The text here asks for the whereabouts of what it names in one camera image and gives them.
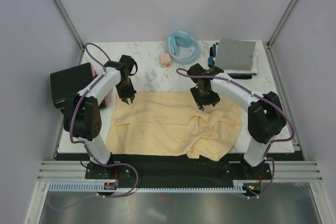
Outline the yellow t shirt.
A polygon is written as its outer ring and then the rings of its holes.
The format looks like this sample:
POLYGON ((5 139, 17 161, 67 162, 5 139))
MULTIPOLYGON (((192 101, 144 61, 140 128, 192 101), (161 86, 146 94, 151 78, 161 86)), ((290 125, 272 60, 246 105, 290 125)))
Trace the yellow t shirt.
POLYGON ((218 161, 241 128, 241 108, 223 95, 219 104, 201 111, 190 92, 142 92, 130 105, 116 102, 106 146, 113 154, 218 161))

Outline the small pink cube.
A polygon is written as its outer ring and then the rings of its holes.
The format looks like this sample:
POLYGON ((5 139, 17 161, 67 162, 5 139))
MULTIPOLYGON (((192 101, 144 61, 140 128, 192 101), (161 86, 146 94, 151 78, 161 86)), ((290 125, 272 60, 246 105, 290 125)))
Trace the small pink cube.
POLYGON ((162 68, 168 68, 172 65, 172 60, 168 53, 161 54, 159 56, 159 59, 160 59, 160 65, 162 68))

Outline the black pink drawer organizer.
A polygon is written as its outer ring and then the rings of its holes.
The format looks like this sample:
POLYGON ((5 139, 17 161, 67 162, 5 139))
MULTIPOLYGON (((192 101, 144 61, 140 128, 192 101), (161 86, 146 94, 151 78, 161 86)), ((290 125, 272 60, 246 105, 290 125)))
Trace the black pink drawer organizer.
POLYGON ((91 63, 51 73, 51 97, 55 108, 64 113, 65 98, 85 88, 97 75, 91 63))

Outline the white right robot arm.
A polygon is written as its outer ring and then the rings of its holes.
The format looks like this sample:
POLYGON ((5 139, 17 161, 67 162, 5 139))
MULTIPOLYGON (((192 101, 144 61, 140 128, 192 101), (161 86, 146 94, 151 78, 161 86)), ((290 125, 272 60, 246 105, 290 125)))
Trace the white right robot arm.
POLYGON ((222 94, 247 113, 251 140, 240 172, 245 178, 254 178, 259 173, 259 165, 266 159, 271 140, 287 125, 278 95, 272 91, 267 94, 253 92, 218 67, 206 70, 195 64, 186 71, 186 76, 196 84, 191 94, 199 110, 219 104, 222 94))

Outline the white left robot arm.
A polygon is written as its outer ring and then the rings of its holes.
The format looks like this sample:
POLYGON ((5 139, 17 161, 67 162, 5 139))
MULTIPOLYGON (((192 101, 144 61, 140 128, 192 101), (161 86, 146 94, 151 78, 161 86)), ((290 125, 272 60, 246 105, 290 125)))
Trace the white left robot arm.
POLYGON ((98 164, 97 173, 103 178, 114 175, 115 165, 109 162, 112 154, 100 134, 102 119, 99 106, 113 89, 117 90, 122 102, 133 102, 136 94, 130 79, 134 75, 133 69, 138 69, 136 61, 122 55, 118 62, 106 62, 103 73, 85 88, 65 98, 64 130, 69 132, 71 143, 84 146, 91 162, 98 164))

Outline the aluminium frame post right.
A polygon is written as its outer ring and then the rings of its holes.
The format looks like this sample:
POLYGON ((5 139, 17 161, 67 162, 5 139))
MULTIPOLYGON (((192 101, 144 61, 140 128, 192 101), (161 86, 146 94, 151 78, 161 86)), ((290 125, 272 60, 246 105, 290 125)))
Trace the aluminium frame post right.
POLYGON ((275 43, 277 37, 279 36, 281 30, 283 29, 285 23, 287 22, 298 2, 299 0, 290 0, 270 39, 266 42, 267 49, 271 49, 271 47, 275 43))

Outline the aluminium frame post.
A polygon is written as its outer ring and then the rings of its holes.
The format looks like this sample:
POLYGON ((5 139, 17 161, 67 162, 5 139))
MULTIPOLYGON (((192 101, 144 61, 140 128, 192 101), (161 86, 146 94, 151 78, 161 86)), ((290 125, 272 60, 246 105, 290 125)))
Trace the aluminium frame post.
POLYGON ((76 41, 78 47, 80 48, 81 52, 84 51, 84 43, 82 38, 80 37, 77 29, 75 28, 65 6, 63 5, 61 0, 52 0, 57 11, 60 13, 63 21, 65 22, 68 30, 70 31, 72 37, 74 38, 74 40, 76 41))
POLYGON ((266 42, 267 49, 271 49, 271 47, 275 43, 277 37, 279 36, 281 30, 283 29, 285 23, 287 22, 298 2, 299 0, 290 0, 270 39, 266 42))

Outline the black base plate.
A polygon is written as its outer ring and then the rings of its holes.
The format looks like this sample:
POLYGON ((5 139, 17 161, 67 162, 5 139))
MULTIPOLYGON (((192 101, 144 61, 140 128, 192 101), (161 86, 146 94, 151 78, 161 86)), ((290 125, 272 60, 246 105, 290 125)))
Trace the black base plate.
POLYGON ((56 159, 60 170, 89 180, 116 180, 121 188, 223 188, 236 180, 268 181, 301 179, 307 164, 300 152, 272 154, 257 167, 250 167, 242 154, 227 154, 219 161, 208 158, 115 155, 114 167, 103 167, 88 160, 86 154, 64 154, 56 159))

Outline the aluminium frame rail front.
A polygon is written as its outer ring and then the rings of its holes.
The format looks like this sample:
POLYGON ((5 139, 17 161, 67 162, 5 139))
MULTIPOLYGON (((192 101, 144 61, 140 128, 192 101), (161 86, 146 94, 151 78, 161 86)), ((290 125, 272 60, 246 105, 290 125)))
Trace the aluminium frame rail front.
MULTIPOLYGON (((272 162, 267 161, 258 168, 248 168, 239 161, 210 162, 187 160, 179 162, 131 162, 143 178, 157 176, 200 176, 242 181, 266 182, 271 179, 272 162)), ((84 181, 86 169, 78 161, 43 161, 37 175, 38 181, 84 181)), ((275 161, 275 182, 320 182, 322 175, 316 162, 312 161, 275 161)))

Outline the aluminium frame post left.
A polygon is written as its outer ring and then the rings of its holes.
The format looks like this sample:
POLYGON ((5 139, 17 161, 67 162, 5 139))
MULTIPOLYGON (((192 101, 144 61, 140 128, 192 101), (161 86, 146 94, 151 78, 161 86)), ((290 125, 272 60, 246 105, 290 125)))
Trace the aluminium frame post left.
POLYGON ((81 52, 84 51, 84 43, 82 38, 80 37, 77 29, 75 28, 65 6, 63 5, 61 0, 52 0, 57 11, 60 13, 63 21, 65 22, 68 30, 70 31, 72 37, 74 38, 74 40, 76 41, 78 47, 80 48, 81 52))

